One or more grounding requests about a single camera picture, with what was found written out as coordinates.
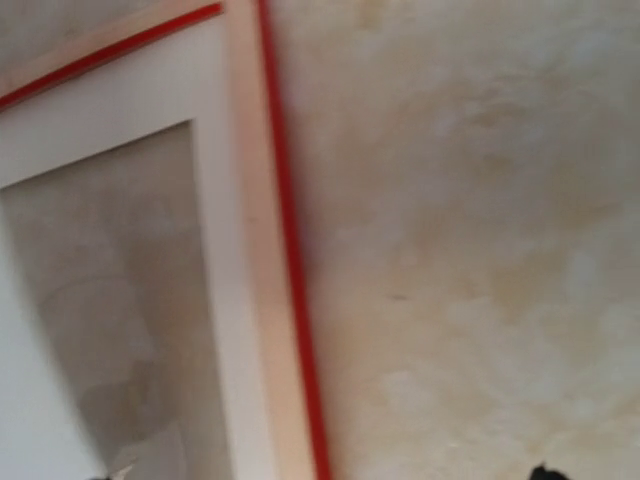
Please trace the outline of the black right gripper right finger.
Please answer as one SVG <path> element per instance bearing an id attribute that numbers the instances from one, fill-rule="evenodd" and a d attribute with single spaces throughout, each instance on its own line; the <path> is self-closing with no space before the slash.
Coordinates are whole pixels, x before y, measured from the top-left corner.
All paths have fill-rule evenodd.
<path id="1" fill-rule="evenodd" d="M 529 480 L 568 480 L 568 476 L 563 472 L 550 469 L 545 464 L 534 467 L 528 477 Z"/>

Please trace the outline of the wooden picture frame red edge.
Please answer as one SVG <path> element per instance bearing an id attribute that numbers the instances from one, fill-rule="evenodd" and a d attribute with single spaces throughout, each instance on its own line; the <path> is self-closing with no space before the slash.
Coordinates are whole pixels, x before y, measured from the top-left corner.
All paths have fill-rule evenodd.
<path id="1" fill-rule="evenodd" d="M 273 60 L 260 1 L 161 1 L 1 74 L 1 116 L 171 34 L 226 29 L 252 305 L 276 477 L 330 475 L 290 269 Z M 29 282 L 74 399 L 110 467 L 131 479 L 236 479 L 208 299 L 189 122 L 9 186 Z"/>

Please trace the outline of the white photo mat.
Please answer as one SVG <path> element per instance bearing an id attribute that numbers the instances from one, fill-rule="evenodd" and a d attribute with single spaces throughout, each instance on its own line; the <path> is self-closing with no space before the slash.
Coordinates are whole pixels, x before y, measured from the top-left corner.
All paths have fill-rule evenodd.
<path id="1" fill-rule="evenodd" d="M 229 89 L 226 29 L 210 19 L 6 110 L 9 186 L 189 122 L 194 130 L 207 294 L 236 479 L 273 479 Z"/>

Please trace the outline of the red and black photo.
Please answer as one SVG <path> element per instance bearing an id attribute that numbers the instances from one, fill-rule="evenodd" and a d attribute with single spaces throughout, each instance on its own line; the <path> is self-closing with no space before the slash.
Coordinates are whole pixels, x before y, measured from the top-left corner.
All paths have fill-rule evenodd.
<path id="1" fill-rule="evenodd" d="M 1 206 L 1 475 L 9 479 L 131 479 L 110 467 L 74 399 L 44 326 L 8 208 Z"/>

